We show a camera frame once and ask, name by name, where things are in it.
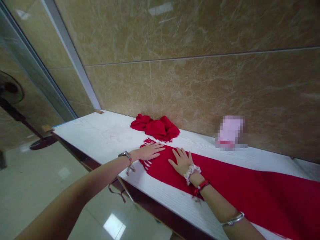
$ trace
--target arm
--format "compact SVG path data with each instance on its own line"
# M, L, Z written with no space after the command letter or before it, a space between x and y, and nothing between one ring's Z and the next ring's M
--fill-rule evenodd
M177 152L173 150L173 153L177 159L177 164L171 159L168 161L174 169L183 176L183 174L187 172L189 166L193 164L191 153L189 152L188 156L183 148L177 148ZM189 180L197 187L205 181L205 178L196 171L190 175ZM200 193L219 222L227 222L239 214L239 211L211 185L204 187ZM265 239L246 218L235 223L233 226L224 227L223 230L230 240Z
M130 152L132 161L150 160L160 155L163 144L148 144ZM108 162L83 176L59 194L16 240L67 239L87 202L130 165L126 156Z

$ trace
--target fan base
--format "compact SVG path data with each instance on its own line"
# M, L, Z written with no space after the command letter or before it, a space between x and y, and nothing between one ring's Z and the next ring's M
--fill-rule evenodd
M58 140L54 136L48 136L48 137L45 137L43 139L40 139L40 140L34 142L29 148L31 150L39 150L39 149L48 147L57 141Z

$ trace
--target electric fan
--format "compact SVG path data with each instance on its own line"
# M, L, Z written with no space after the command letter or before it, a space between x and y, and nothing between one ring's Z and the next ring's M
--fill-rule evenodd
M41 136L41 134L26 121L25 116L11 105L21 102L23 98L24 92L17 80L9 74L0 71L0 106L13 117L14 120L23 123L40 138L40 140L34 142L29 148L31 150L38 150L54 144L57 140L53 136Z

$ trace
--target white table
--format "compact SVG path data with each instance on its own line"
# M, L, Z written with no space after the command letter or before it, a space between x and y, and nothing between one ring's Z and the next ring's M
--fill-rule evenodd
M100 164L111 161L121 152L139 148L143 140L150 137L144 132L130 128L135 118L109 111L103 112L103 114L92 113L58 125L54 127L54 132ZM253 170L273 171L319 180L318 164L292 160L284 155L252 147L242 151L221 151L215 147L213 137L180 131L180 135L167 145L183 147L196 154ZM119 177L213 238L228 239L207 204L200 205L191 198L191 195L151 177L139 161L135 162L134 166L136 173L127 176L124 170ZM266 239L282 239L260 226L255 225L255 227Z

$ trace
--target bracelet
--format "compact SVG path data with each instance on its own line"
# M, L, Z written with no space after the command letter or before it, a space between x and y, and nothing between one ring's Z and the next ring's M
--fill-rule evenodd
M240 222L243 218L244 218L244 213L240 212L240 214L238 216L236 216L235 218L232 218L225 223L221 223L221 226L222 227L233 226L235 223Z
M129 176L129 174L130 174L130 169L131 169L133 172L135 172L136 169L135 169L134 166L132 165L132 164L133 164L133 161L132 161L132 158L131 158L131 156L129 155L129 153L125 154L125 156L126 156L126 157L129 159L129 161L130 161L130 165L129 165L129 167L127 168L127 176Z
M210 180L209 180L209 179L208 179L208 180L205 180L204 182L202 182L201 184L199 184L199 185L196 187L196 189L194 190L192 198L197 197L197 198L199 199L199 198L201 197L201 196L200 196L200 191L201 191L204 187L206 187L206 186L208 186L208 185L210 185Z
M187 172L183 175L184 178L187 180L187 185L189 186L190 185L190 175L194 172L194 171L198 171L199 173L201 173L201 170L198 166L192 164L189 166L189 169L187 170Z

